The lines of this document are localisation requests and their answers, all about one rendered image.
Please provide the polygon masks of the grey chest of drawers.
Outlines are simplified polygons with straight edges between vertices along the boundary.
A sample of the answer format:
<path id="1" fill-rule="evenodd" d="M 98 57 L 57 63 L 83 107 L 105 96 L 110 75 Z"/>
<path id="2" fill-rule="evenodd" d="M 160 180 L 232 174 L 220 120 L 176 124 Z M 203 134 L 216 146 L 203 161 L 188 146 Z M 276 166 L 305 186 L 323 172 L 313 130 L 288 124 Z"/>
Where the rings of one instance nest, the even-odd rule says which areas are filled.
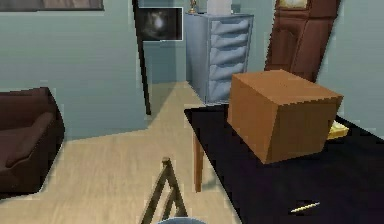
<path id="1" fill-rule="evenodd" d="M 204 104 L 229 100 L 232 75 L 247 70 L 254 16 L 184 16 L 186 79 Z"/>

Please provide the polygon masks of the black top wooden table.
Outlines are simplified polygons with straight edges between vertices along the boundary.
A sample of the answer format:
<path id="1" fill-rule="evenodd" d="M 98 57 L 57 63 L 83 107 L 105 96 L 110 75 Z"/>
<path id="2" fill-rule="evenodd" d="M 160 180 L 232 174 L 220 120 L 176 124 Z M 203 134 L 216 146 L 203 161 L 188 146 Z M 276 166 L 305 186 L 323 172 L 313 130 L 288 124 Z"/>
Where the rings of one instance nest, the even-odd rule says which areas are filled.
<path id="1" fill-rule="evenodd" d="M 264 165 L 227 123 L 227 108 L 184 113 L 242 224 L 384 224 L 384 140 L 339 117 L 348 135 L 322 152 Z"/>

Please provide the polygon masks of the black door frame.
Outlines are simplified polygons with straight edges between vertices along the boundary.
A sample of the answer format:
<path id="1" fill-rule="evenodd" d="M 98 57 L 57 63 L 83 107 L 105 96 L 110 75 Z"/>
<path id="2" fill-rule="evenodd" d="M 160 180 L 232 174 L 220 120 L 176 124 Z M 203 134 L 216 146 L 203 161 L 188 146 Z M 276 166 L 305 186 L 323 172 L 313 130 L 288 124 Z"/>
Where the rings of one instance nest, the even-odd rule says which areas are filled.
<path id="1" fill-rule="evenodd" d="M 138 45 L 140 73 L 141 73 L 142 86 L 143 86 L 145 110 L 146 110 L 146 115 L 151 115 L 151 106 L 150 106 L 150 100 L 149 100 L 148 80 L 147 80 L 147 74 L 146 74 L 143 40 L 142 40 L 140 27 L 139 27 L 138 0 L 132 0 L 132 7 L 133 7 L 134 20 L 135 20 L 135 31 L 136 31 L 136 37 L 137 37 L 136 39 L 137 39 L 137 45 Z"/>

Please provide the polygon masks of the dark framed picture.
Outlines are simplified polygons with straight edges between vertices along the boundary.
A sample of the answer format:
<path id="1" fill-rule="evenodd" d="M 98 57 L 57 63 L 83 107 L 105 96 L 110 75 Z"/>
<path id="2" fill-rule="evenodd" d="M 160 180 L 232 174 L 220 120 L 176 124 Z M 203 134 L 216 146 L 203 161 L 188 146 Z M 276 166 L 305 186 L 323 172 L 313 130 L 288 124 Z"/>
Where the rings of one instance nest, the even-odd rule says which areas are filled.
<path id="1" fill-rule="evenodd" d="M 138 20 L 143 41 L 183 40 L 183 9 L 181 7 L 140 8 Z"/>

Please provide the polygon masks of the yellow flat object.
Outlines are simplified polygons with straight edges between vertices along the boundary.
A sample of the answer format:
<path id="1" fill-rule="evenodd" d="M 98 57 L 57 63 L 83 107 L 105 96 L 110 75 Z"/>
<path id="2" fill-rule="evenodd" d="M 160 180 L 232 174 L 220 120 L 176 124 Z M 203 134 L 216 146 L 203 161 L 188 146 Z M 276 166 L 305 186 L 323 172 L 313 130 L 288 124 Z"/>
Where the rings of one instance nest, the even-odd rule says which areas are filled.
<path id="1" fill-rule="evenodd" d="M 344 126 L 343 124 L 337 121 L 334 121 L 328 133 L 327 139 L 332 140 L 332 139 L 344 137 L 347 135 L 348 131 L 349 131 L 348 127 Z"/>

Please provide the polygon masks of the brown framed wall picture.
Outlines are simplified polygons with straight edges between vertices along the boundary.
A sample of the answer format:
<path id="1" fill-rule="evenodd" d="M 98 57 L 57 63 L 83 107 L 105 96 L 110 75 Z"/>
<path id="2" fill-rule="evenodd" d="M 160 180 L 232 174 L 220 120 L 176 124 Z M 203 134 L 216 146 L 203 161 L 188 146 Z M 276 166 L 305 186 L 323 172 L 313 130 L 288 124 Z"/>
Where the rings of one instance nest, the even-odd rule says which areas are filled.
<path id="1" fill-rule="evenodd" d="M 0 12 L 104 10 L 103 0 L 0 0 Z"/>

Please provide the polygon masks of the brown cardboard box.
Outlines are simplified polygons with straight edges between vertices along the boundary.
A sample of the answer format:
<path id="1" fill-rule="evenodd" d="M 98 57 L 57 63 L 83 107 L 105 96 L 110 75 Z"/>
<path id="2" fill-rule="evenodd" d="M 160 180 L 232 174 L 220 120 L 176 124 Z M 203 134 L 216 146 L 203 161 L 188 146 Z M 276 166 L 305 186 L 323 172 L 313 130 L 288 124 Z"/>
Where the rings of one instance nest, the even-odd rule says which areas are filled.
<path id="1" fill-rule="evenodd" d="M 232 76 L 227 122 L 264 164 L 323 149 L 343 96 L 284 70 Z"/>

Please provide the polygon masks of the white cylinder object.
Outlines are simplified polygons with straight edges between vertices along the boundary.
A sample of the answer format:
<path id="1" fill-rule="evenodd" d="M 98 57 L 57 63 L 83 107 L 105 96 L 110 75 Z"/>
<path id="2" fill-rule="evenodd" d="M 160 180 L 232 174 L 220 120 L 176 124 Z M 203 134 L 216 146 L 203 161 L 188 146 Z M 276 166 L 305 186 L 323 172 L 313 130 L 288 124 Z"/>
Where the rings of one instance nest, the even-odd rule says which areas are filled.
<path id="1" fill-rule="evenodd" d="M 207 13 L 211 15 L 230 15 L 232 0 L 207 0 Z"/>

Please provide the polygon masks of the dark brown sofa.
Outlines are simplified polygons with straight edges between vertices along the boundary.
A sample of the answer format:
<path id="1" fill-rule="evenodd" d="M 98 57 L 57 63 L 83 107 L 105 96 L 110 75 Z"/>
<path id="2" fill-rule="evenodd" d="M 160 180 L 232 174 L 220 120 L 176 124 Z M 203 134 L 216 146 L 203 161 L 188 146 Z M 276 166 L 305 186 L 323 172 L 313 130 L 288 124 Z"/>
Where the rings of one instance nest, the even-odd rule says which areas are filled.
<path id="1" fill-rule="evenodd" d="M 41 189 L 64 133 L 49 88 L 0 92 L 0 200 Z"/>

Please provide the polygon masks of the yellow pencil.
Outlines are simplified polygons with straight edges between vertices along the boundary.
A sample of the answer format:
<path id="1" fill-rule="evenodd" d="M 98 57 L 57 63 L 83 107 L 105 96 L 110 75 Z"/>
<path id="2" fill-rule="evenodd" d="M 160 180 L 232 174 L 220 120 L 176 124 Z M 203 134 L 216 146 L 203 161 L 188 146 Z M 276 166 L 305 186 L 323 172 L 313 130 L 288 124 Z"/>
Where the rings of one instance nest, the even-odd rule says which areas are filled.
<path id="1" fill-rule="evenodd" d="M 291 212 L 291 213 L 297 213 L 297 212 L 301 212 L 301 211 L 304 211 L 304 210 L 307 210 L 307 209 L 316 207 L 316 206 L 318 206 L 318 205 L 320 205 L 320 202 L 309 203 L 309 204 L 305 204 L 305 205 L 303 205 L 303 206 L 294 208 L 294 209 L 292 209 L 290 212 Z"/>

